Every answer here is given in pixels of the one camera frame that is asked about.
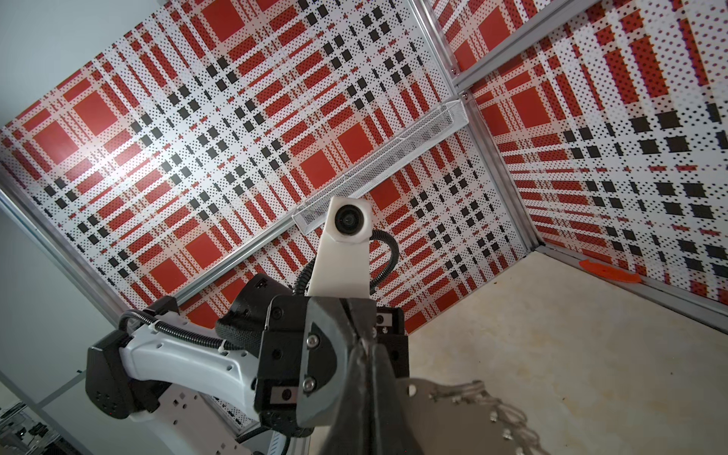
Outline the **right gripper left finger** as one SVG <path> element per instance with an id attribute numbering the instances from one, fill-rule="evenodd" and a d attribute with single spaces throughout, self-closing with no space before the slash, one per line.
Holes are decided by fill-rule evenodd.
<path id="1" fill-rule="evenodd" d="M 320 454 L 370 453 L 370 393 L 365 348 L 352 350 L 334 424 Z"/>

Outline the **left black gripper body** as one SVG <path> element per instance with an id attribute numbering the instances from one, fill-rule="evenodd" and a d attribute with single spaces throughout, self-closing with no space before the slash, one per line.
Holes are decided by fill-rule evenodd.
<path id="1" fill-rule="evenodd" d="M 352 350 L 383 345 L 396 377 L 407 377 L 404 313 L 368 299 L 280 295 L 269 305 L 256 375 L 254 409 L 263 426 L 309 435 L 334 423 Z"/>

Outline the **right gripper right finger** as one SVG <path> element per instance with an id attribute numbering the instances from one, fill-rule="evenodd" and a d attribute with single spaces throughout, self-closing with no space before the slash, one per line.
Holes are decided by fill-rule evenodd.
<path id="1" fill-rule="evenodd" d="M 373 454 L 411 454 L 411 433 L 397 396 L 394 370 L 386 348 L 374 344 L 371 361 Z"/>

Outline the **silver keyring with red handle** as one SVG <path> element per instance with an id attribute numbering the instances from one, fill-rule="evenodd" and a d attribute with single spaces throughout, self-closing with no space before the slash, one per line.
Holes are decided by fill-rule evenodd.
<path id="1" fill-rule="evenodd" d="M 426 454 L 545 454 L 526 414 L 487 392 L 481 380 L 446 386 L 396 383 L 411 433 Z"/>

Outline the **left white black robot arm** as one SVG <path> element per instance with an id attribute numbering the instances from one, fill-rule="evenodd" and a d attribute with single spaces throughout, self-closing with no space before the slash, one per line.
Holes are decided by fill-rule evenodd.
<path id="1" fill-rule="evenodd" d="M 286 446 L 326 427 L 327 454 L 419 454 L 397 390 L 409 373 L 403 315 L 379 309 L 370 290 L 368 271 L 305 270 L 295 286 L 258 274 L 213 330 L 163 297 L 89 348 L 87 396 L 113 418 L 148 417 L 177 454 L 244 443 L 206 396 Z"/>

